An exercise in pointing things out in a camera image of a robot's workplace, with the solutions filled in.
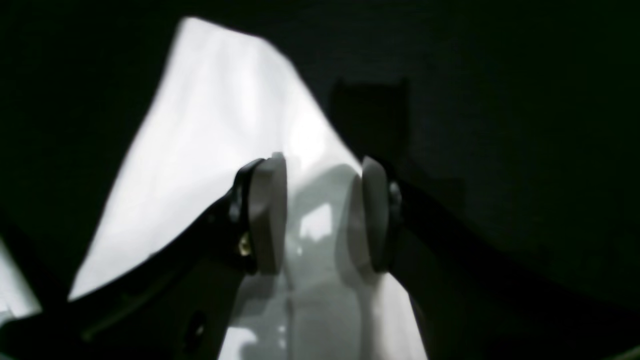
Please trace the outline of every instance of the hole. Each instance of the hole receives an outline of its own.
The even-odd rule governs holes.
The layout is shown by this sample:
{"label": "hole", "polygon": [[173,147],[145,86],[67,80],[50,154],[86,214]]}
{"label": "hole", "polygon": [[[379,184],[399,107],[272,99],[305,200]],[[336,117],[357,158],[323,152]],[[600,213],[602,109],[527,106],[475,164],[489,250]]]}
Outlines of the hole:
{"label": "hole", "polygon": [[207,317],[202,311],[196,311],[189,321],[189,326],[184,336],[184,351],[193,353],[198,350],[206,330]]}

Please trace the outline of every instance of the dark background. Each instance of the dark background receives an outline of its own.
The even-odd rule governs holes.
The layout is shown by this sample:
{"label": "dark background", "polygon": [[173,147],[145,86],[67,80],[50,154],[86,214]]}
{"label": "dark background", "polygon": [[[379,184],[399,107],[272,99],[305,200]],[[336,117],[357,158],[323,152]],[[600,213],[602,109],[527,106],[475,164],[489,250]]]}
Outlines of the dark background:
{"label": "dark background", "polygon": [[[268,39],[328,115],[360,101],[330,116],[347,143],[496,249],[640,311],[639,32],[629,8],[584,1],[3,2],[0,208],[62,288],[185,15]],[[363,83],[400,87],[406,111]]]}

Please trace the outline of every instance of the crumpled white cloth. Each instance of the crumpled white cloth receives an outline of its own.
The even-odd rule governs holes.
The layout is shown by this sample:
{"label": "crumpled white cloth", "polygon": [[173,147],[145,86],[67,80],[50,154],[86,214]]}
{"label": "crumpled white cloth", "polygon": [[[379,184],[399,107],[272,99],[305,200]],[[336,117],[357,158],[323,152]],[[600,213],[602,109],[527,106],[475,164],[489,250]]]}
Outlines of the crumpled white cloth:
{"label": "crumpled white cloth", "polygon": [[[289,182],[284,270],[246,278],[220,359],[426,359],[407,293],[369,266],[360,164],[273,46],[195,18],[178,28],[69,299],[163,248],[240,167],[276,151]],[[0,312],[39,311],[0,255]]]}

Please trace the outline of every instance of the white fabric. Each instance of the white fabric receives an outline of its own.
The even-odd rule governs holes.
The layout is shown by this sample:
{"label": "white fabric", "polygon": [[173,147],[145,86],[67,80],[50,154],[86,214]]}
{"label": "white fabric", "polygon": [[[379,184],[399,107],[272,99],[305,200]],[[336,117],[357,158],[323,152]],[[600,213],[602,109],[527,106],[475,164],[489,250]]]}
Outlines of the white fabric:
{"label": "white fabric", "polygon": [[146,260],[275,151],[289,182],[284,271],[245,280],[220,359],[425,359],[406,292],[367,262],[359,163],[271,45],[199,19],[180,25],[69,299]]}

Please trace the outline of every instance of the dark wall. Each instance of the dark wall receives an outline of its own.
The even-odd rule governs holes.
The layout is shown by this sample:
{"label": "dark wall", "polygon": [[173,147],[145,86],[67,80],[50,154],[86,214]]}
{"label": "dark wall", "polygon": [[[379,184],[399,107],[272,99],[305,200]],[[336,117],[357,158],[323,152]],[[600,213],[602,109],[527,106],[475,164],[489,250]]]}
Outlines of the dark wall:
{"label": "dark wall", "polygon": [[[640,309],[631,11],[522,1],[3,6],[0,206],[64,283],[175,25],[197,15],[275,44],[326,113],[340,78],[405,78],[406,126],[378,126],[406,139],[390,155],[402,176],[525,266]],[[376,128],[357,121],[363,134]]]}

